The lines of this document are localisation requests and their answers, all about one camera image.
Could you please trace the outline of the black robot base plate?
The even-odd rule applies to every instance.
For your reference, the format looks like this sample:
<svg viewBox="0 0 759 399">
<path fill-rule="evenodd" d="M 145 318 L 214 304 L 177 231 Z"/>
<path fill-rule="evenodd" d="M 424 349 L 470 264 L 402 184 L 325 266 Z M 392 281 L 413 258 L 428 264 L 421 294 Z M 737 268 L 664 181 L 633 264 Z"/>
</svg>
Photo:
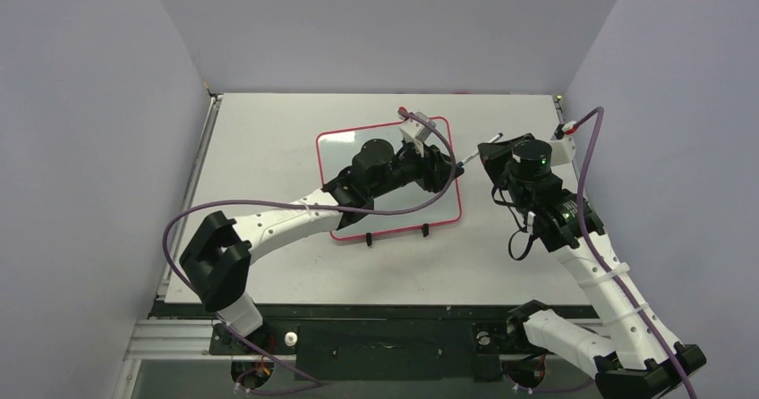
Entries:
<svg viewBox="0 0 759 399">
<path fill-rule="evenodd" d="M 251 342 L 297 380 L 422 381 L 505 375 L 540 383 L 546 353 L 507 336 L 510 305 L 261 304 Z"/>
</svg>

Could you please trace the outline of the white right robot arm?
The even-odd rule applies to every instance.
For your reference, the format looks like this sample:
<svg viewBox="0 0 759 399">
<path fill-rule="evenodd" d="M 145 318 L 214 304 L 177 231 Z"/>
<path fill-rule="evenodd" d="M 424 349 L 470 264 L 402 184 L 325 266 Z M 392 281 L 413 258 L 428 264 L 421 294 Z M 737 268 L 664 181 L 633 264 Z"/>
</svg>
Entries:
<svg viewBox="0 0 759 399">
<path fill-rule="evenodd" d="M 509 312 L 506 342 L 518 352 L 534 347 L 558 355 L 591 378 L 604 398 L 660 398 L 703 368 L 706 356 L 662 323 L 586 199 L 552 172 L 559 147 L 571 145 L 568 137 L 544 141 L 525 134 L 477 148 L 494 201 L 523 218 L 528 241 L 541 242 L 573 277 L 607 334 L 532 300 Z"/>
</svg>

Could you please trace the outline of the white marker pen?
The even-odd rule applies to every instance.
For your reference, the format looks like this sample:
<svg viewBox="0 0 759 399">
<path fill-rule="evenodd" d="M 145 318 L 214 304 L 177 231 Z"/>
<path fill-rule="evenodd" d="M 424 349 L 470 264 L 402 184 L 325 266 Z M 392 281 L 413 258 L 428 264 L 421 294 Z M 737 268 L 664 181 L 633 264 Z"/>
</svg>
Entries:
<svg viewBox="0 0 759 399">
<path fill-rule="evenodd" d="M 500 141 L 503 138 L 503 133 L 499 132 L 493 137 L 491 137 L 489 140 L 484 141 L 484 144 L 491 144 Z M 465 165 L 469 162 L 473 161 L 480 155 L 480 149 L 479 147 L 476 147 L 475 150 L 470 153 L 468 156 L 466 156 L 463 160 L 460 160 L 456 164 L 457 169 L 464 169 Z"/>
</svg>

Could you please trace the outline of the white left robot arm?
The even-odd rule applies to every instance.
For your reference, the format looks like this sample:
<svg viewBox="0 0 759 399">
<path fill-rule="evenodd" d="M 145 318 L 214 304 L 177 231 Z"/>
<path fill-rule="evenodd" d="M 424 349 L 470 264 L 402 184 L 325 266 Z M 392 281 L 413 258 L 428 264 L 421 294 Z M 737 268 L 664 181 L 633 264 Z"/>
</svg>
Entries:
<svg viewBox="0 0 759 399">
<path fill-rule="evenodd" d="M 441 194 L 463 171 L 435 145 L 417 149 L 407 142 L 394 149 L 386 140 L 369 140 L 332 180 L 282 208 L 237 218 L 221 211 L 205 216 L 180 265 L 204 309 L 233 329 L 233 344 L 255 354 L 266 345 L 267 329 L 246 291 L 250 265 L 310 235 L 358 223 L 376 199 L 407 184 Z"/>
</svg>

